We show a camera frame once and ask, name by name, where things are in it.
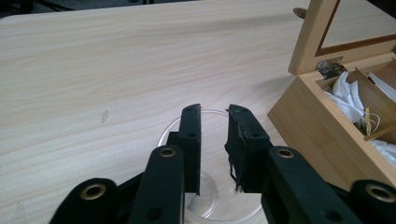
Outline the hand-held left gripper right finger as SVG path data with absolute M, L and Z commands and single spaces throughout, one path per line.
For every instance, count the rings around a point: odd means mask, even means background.
M 361 224 L 302 154 L 276 147 L 252 112 L 230 105 L 230 175 L 244 193 L 259 193 L 269 224 Z

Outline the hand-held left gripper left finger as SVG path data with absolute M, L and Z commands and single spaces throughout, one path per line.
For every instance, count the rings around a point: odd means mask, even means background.
M 201 106 L 182 109 L 179 127 L 150 154 L 128 224 L 183 224 L 185 194 L 199 192 Z

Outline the wooden tea box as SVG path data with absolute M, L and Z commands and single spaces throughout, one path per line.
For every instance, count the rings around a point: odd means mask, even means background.
M 349 189 L 359 179 L 396 187 L 396 168 L 373 146 L 396 145 L 396 19 L 369 0 L 311 0 L 289 71 L 295 79 L 270 110 L 288 146 L 299 150 L 328 182 Z M 362 133 L 327 96 L 343 71 L 379 122 Z

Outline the white tea bags, yellow tags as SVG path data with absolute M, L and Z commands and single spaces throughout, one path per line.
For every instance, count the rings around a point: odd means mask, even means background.
M 349 84 L 348 75 L 348 72 L 343 72 L 324 93 L 365 136 L 369 136 L 378 129 L 381 119 L 369 107 L 363 106 L 358 81 Z

